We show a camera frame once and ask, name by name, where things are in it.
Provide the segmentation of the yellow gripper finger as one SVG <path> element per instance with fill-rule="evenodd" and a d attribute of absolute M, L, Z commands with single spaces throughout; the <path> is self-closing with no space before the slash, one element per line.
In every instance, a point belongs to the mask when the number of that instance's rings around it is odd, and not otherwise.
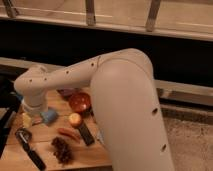
<path fill-rule="evenodd" d="M 29 128 L 33 125 L 32 118 L 27 113 L 22 114 L 22 124 L 24 128 Z"/>

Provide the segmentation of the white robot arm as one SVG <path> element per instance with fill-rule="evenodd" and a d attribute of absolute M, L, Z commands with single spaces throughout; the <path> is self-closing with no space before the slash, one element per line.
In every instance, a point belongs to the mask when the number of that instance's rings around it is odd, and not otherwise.
<path fill-rule="evenodd" d="M 152 63 L 144 52 L 123 49 L 53 72 L 34 65 L 14 83 L 29 114 L 46 109 L 49 90 L 86 86 L 114 171 L 175 171 Z"/>

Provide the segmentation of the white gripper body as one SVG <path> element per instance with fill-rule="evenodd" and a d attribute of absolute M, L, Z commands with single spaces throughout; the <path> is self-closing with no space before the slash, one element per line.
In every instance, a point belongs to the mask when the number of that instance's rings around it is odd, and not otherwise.
<path fill-rule="evenodd" d="M 27 104 L 25 101 L 22 101 L 22 108 L 25 113 L 33 116 L 33 115 L 44 112 L 47 109 L 47 103 L 44 102 L 37 106 L 31 106 L 31 105 Z"/>

